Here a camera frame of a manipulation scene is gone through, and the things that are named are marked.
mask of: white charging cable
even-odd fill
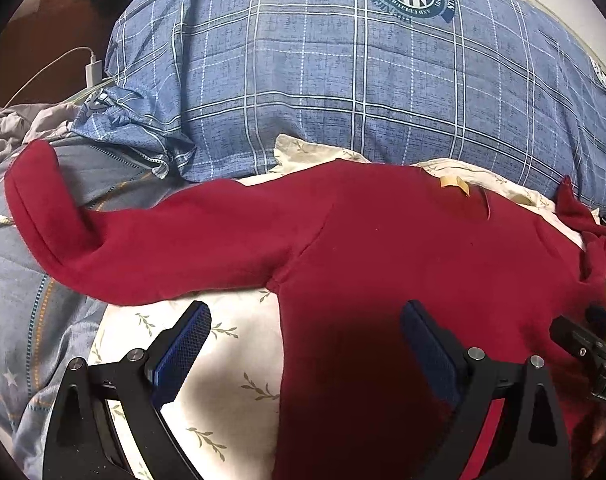
[[[100,59],[99,60],[96,59],[96,54],[94,54],[94,51],[92,49],[90,49],[88,46],[77,46],[71,50],[68,50],[64,54],[61,54],[54,61],[52,61],[48,65],[41,68],[38,72],[36,72],[32,76],[32,78],[30,78],[29,81],[27,81],[23,86],[21,86],[19,88],[19,91],[17,91],[16,94],[14,94],[12,96],[12,98],[9,101],[7,101],[7,104],[4,106],[4,108],[9,107],[12,104],[12,102],[14,101],[14,99],[16,99],[16,97],[23,90],[25,90],[32,81],[34,81],[39,75],[41,75],[43,72],[45,72],[45,70],[47,70],[49,67],[51,67],[55,63],[59,62],[61,59],[63,59],[65,56],[67,56],[67,54],[71,54],[72,52],[76,52],[77,50],[88,50],[90,53],[90,63],[89,63],[89,65],[85,66],[85,83],[87,85],[87,88],[92,88],[93,86],[96,86],[98,83],[100,83],[102,81],[102,61]]]

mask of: white label tag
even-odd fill
[[[592,59],[592,56],[590,56],[590,61],[592,62],[592,66],[594,67],[594,72],[596,72],[596,77],[598,77],[598,80],[606,88],[606,75],[600,69],[598,63]]]

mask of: white star print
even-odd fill
[[[3,374],[3,377],[7,379],[7,386],[13,385],[17,388],[19,387],[19,385],[16,384],[16,374],[13,374],[9,368],[7,368],[7,373]]]

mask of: yellow clothing tag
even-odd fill
[[[469,186],[467,185],[467,182],[465,180],[463,180],[462,178],[460,178],[459,176],[454,176],[454,175],[442,176],[440,178],[440,186],[441,187],[457,186],[463,190],[463,193],[465,193],[467,196],[469,196]]]

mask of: cable connector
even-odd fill
[[[85,65],[85,82],[87,88],[93,88],[102,81],[102,60],[96,60],[92,53],[89,65]]]

